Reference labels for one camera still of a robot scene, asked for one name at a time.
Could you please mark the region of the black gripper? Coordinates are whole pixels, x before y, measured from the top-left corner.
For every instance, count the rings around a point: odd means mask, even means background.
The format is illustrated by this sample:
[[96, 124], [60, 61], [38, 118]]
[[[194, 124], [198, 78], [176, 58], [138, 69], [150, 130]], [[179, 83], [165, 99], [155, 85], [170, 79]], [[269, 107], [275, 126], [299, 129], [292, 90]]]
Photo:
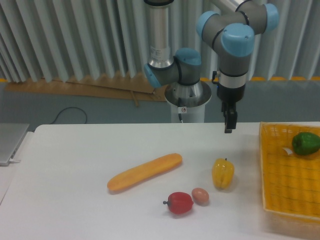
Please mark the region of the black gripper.
[[236, 110], [236, 102], [240, 101], [245, 93], [246, 85], [237, 88], [225, 87], [221, 84], [217, 85], [217, 96], [224, 103], [224, 133], [231, 134], [236, 129], [238, 113]]

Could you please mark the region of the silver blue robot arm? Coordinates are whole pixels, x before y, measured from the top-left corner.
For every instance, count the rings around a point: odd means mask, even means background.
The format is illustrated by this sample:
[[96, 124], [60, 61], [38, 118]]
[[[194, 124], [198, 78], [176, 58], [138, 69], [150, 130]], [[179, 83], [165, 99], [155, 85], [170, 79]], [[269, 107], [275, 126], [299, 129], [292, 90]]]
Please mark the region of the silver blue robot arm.
[[[274, 30], [279, 12], [274, 4], [259, 5], [251, 0], [217, 0], [218, 8], [229, 8], [220, 15], [204, 12], [196, 23], [196, 32], [219, 57], [218, 70], [212, 73], [224, 117], [224, 131], [237, 125], [236, 104], [244, 95], [255, 36]], [[154, 88], [166, 86], [165, 98], [181, 110], [205, 105], [210, 89], [200, 82], [201, 55], [192, 48], [171, 52], [170, 0], [147, 0], [149, 59], [144, 73]]]

